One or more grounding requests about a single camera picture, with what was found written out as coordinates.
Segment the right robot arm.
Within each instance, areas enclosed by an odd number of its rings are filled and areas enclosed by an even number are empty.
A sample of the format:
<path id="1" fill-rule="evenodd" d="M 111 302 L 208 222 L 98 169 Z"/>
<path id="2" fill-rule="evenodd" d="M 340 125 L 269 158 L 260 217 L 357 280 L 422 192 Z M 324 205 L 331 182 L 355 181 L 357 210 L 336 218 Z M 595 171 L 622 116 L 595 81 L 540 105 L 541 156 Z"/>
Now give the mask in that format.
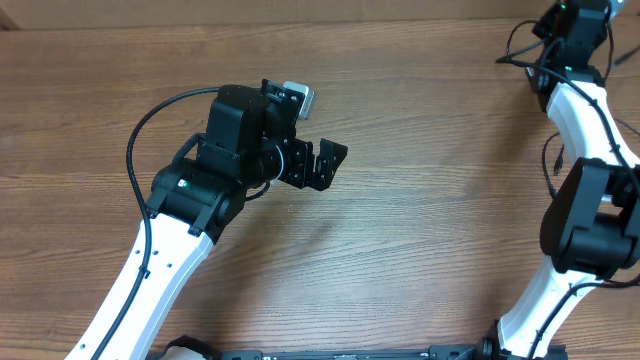
<path id="1" fill-rule="evenodd" d="M 556 331 L 596 288 L 636 287 L 614 280 L 639 259 L 639 158 L 607 104 L 606 75 L 589 61 L 613 40 L 621 1 L 558 1 L 534 22 L 543 51 L 533 62 L 507 51 L 499 63 L 524 69 L 542 110 L 556 125 L 572 167 L 540 226 L 541 264 L 514 307 L 491 328 L 479 359 L 565 359 Z"/>

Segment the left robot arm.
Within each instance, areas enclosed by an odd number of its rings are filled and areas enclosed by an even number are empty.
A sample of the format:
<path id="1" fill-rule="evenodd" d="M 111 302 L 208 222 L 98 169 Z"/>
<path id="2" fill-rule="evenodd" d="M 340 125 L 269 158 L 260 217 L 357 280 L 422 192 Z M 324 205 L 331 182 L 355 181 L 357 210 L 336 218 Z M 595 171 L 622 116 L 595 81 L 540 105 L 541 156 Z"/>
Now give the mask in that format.
<path id="1" fill-rule="evenodd" d="M 346 146 L 323 139 L 320 152 L 296 136 L 314 91 L 263 80 L 258 88 L 211 90 L 206 130 L 193 134 L 153 179 L 144 197 L 133 168 L 134 128 L 126 167 L 142 220 L 131 252 L 71 359 L 143 359 L 178 294 L 244 205 L 273 181 L 328 189 Z"/>

